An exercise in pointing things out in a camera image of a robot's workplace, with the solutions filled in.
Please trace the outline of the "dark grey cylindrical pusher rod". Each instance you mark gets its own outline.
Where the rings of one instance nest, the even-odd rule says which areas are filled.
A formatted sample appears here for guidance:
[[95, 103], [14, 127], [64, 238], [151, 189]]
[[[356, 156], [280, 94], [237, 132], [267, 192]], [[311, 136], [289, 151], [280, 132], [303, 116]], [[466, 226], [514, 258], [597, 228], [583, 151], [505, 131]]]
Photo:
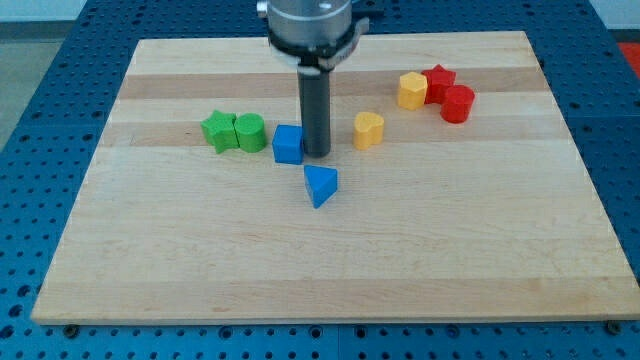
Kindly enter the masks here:
[[324, 157], [331, 150], [329, 73], [299, 73], [298, 87], [304, 153]]

